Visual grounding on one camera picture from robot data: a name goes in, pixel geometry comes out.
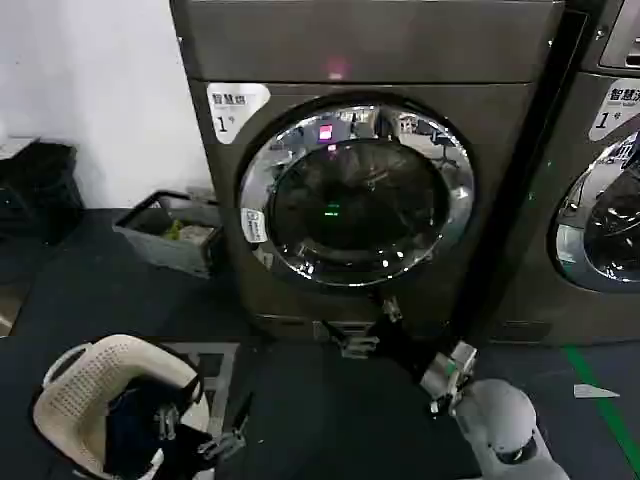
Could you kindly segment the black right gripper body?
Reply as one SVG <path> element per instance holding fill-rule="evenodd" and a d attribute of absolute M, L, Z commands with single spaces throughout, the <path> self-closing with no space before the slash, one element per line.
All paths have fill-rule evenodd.
<path fill-rule="evenodd" d="M 413 338 L 400 322 L 387 318 L 378 320 L 370 335 L 378 339 L 373 355 L 392 360 L 412 378 L 423 377 L 440 347 L 437 340 Z"/>

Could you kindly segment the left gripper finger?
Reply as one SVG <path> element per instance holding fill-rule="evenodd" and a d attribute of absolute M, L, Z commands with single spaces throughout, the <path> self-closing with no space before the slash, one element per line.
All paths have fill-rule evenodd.
<path fill-rule="evenodd" d="M 227 460 L 246 446 L 245 428 L 250 418 L 254 394 L 250 393 L 241 405 L 229 431 L 201 444 L 197 453 L 203 460 Z"/>
<path fill-rule="evenodd" d="M 158 424 L 161 441 L 173 441 L 177 436 L 177 425 L 186 412 L 200 402 L 204 395 L 202 379 L 195 375 L 184 387 L 164 385 L 158 398 L 154 420 Z"/>

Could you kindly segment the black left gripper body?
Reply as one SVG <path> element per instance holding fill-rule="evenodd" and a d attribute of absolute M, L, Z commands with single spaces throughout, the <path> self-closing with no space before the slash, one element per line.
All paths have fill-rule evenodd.
<path fill-rule="evenodd" d="M 207 457 L 206 444 L 213 437 L 184 424 L 175 427 L 175 438 L 167 443 L 167 473 L 197 474 L 217 466 L 217 458 Z"/>

